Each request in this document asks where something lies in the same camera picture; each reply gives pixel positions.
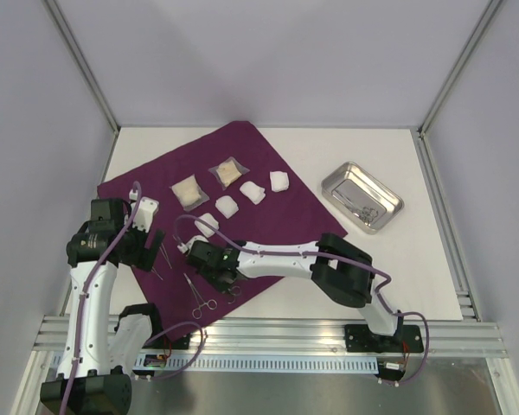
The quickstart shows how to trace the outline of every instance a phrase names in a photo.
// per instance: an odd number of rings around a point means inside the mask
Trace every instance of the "gray wall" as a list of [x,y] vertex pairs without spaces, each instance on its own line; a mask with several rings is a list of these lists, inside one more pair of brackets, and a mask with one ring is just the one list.
[[60,0],[122,125],[419,125],[488,0]]
[[0,0],[0,414],[68,278],[112,143],[39,0]]
[[484,318],[519,379],[519,0],[505,2],[429,137]]

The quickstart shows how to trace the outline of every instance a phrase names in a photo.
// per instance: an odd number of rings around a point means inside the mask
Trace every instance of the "wire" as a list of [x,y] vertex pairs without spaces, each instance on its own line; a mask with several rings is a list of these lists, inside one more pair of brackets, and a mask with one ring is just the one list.
[[404,341],[402,341],[401,345],[402,345],[402,348],[403,348],[403,352],[402,352],[403,360],[399,361],[399,363],[404,365],[404,372],[405,372],[406,369],[407,369],[407,363],[409,362],[409,355],[410,355],[410,353],[409,353],[409,346]]
[[[167,354],[167,350],[165,349],[167,342],[169,342],[169,344],[170,344],[170,353],[169,354]],[[167,335],[165,335],[163,337],[163,353],[164,353],[163,356],[165,356],[166,361],[171,357],[171,354],[173,353],[173,345],[171,344],[171,341],[167,338]]]
[[[183,244],[183,240],[181,239],[181,237],[179,236],[179,233],[178,233],[179,222],[181,220],[183,220],[183,219],[194,220],[194,221],[197,221],[198,223],[203,224],[205,227],[207,227],[207,228],[211,229],[212,231],[214,231],[214,233],[216,233],[221,239],[223,239],[225,242],[227,242],[232,248],[234,248],[234,249],[236,249],[238,251],[244,252],[244,253],[250,253],[252,255],[268,255],[268,256],[274,256],[274,257],[309,257],[309,256],[312,256],[312,257],[321,257],[321,258],[327,258],[327,259],[336,259],[336,260],[338,260],[340,262],[344,262],[345,264],[356,266],[356,267],[361,268],[361,269],[363,269],[365,271],[369,271],[369,272],[372,272],[372,273],[374,273],[376,275],[379,275],[379,276],[383,277],[384,281],[382,281],[380,284],[378,284],[375,287],[374,293],[379,298],[379,301],[381,301],[381,304],[382,304],[382,307],[384,308],[384,310],[388,314],[390,314],[391,316],[396,316],[396,317],[417,316],[417,317],[419,317],[422,320],[423,325],[425,326],[425,351],[423,353],[423,358],[421,360],[421,364],[418,367],[418,369],[415,371],[414,374],[412,374],[406,380],[402,380],[400,382],[400,384],[401,385],[406,385],[406,384],[414,381],[415,379],[417,379],[419,377],[419,375],[421,374],[421,372],[425,368],[426,360],[428,359],[428,355],[429,355],[429,344],[430,344],[429,323],[426,320],[425,316],[423,316],[418,311],[407,311],[407,312],[402,313],[402,312],[399,312],[399,311],[393,311],[390,308],[390,306],[388,306],[387,301],[384,299],[384,297],[381,294],[381,289],[383,289],[384,287],[389,285],[391,283],[391,281],[392,281],[392,278],[386,272],[381,271],[381,270],[377,270],[376,268],[374,268],[374,267],[372,267],[370,265],[364,264],[362,262],[354,261],[353,259],[348,259],[348,258],[345,258],[345,257],[341,257],[340,255],[335,255],[335,254],[327,253],[327,252],[315,252],[315,251],[304,251],[304,252],[298,252],[298,251],[296,251],[296,252],[254,251],[253,249],[248,249],[248,248],[246,248],[244,246],[237,245],[234,241],[232,241],[224,233],[222,233],[218,229],[215,229],[214,227],[212,227],[205,220],[202,220],[202,219],[200,219],[200,218],[198,218],[198,217],[196,217],[196,216],[194,216],[192,214],[182,214],[181,216],[179,216],[178,218],[175,219],[174,230],[173,230],[173,237],[175,238],[177,244]],[[390,382],[390,381],[387,381],[387,380],[384,380],[384,382],[389,384],[389,385],[395,386],[395,382]]]
[[118,235],[112,241],[112,243],[106,248],[104,253],[100,256],[96,264],[92,268],[92,270],[88,273],[88,277],[86,278],[85,283],[83,284],[83,288],[79,294],[79,307],[77,308],[77,317],[75,323],[75,337],[74,337],[74,351],[73,351],[73,359],[71,363],[71,373],[69,374],[69,380],[67,381],[66,390],[63,393],[63,398],[61,400],[60,406],[60,415],[65,415],[67,410],[67,402],[69,401],[69,395],[71,394],[71,389],[73,388],[73,383],[75,381],[75,375],[77,374],[77,367],[79,367],[79,358],[80,358],[80,338],[81,338],[81,330],[83,323],[83,311],[84,304],[87,300],[87,291],[90,284],[93,282],[94,277],[96,277],[96,272],[102,266],[102,264],[106,261],[107,257],[112,253],[113,248],[119,243],[123,235],[131,226],[132,221],[135,219],[137,215],[138,206],[140,205],[140,201],[142,200],[142,188],[140,187],[139,182],[134,182],[132,184],[133,190],[138,192],[137,201],[135,203],[135,207],[132,209],[131,214],[129,215],[129,219],[125,223],[125,225],[121,228]]
[[200,344],[198,345],[198,349],[196,350],[194,356],[192,356],[190,358],[190,360],[187,362],[186,365],[179,367],[176,371],[167,373],[167,374],[163,374],[161,376],[154,376],[153,378],[150,377],[150,378],[148,378],[149,380],[166,380],[166,379],[172,378],[173,376],[177,376],[180,372],[182,372],[187,367],[192,365],[196,359],[198,359],[198,356],[203,351],[204,346],[206,345],[206,336],[204,335],[202,326],[200,324],[198,324],[197,322],[179,322],[179,323],[169,327],[168,329],[165,329],[164,331],[152,336],[150,339],[148,339],[148,341],[144,345],[146,346],[146,345],[152,343],[156,339],[159,339],[162,335],[168,334],[170,331],[173,331],[175,329],[178,329],[179,327],[188,326],[188,325],[195,326],[197,329],[200,330]]

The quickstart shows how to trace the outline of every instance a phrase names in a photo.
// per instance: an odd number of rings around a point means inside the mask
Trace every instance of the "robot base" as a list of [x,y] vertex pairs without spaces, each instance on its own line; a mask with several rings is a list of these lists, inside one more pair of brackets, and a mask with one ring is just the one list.
[[349,353],[403,353],[404,342],[409,353],[425,351],[419,326],[404,325],[402,317],[393,336],[373,334],[367,324],[346,324],[344,340]]
[[[59,413],[67,380],[46,382],[41,387],[41,402],[52,413]],[[75,379],[67,403],[67,413],[126,415],[131,406],[131,378],[114,373]]]

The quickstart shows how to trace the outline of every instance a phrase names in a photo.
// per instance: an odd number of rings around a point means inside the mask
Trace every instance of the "stainless steel tray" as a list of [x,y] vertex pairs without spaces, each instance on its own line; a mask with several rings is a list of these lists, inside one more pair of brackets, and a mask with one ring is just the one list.
[[376,233],[404,208],[404,201],[355,163],[321,182],[323,196],[363,231]]

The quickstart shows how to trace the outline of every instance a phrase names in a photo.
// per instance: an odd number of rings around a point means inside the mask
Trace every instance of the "plastic bag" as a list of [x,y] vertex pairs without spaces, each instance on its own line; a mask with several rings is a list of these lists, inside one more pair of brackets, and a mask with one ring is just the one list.
[[223,163],[212,167],[208,171],[215,176],[223,190],[225,190],[250,170],[237,162],[234,157],[229,157]]
[[171,190],[185,212],[190,212],[209,200],[209,196],[200,188],[194,175],[174,184],[171,186]]

